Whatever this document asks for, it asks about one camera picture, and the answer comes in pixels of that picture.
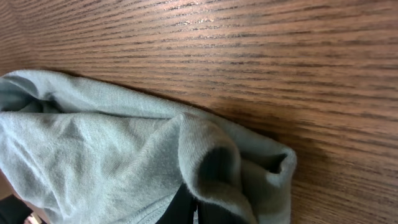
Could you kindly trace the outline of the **light blue t-shirt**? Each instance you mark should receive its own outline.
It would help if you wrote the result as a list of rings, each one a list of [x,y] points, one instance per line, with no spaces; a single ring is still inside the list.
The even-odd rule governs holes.
[[[51,223],[155,223],[182,184],[289,223],[295,152],[206,111],[45,70],[1,77],[1,171]]]

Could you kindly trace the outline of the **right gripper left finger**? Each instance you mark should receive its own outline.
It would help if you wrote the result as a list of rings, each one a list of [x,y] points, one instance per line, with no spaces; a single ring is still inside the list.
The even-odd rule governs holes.
[[[187,185],[182,184],[156,224],[193,224],[196,209],[196,200]]]

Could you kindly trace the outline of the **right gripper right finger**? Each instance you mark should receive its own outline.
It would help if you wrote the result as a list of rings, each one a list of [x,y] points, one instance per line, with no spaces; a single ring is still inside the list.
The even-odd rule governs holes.
[[[210,203],[198,203],[199,224],[246,224],[239,216],[229,212],[227,209]]]

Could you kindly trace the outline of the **black shirt on right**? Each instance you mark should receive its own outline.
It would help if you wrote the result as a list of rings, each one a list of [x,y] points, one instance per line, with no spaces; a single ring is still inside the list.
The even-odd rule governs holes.
[[[17,197],[10,195],[1,200],[1,224],[23,224],[32,210]]]

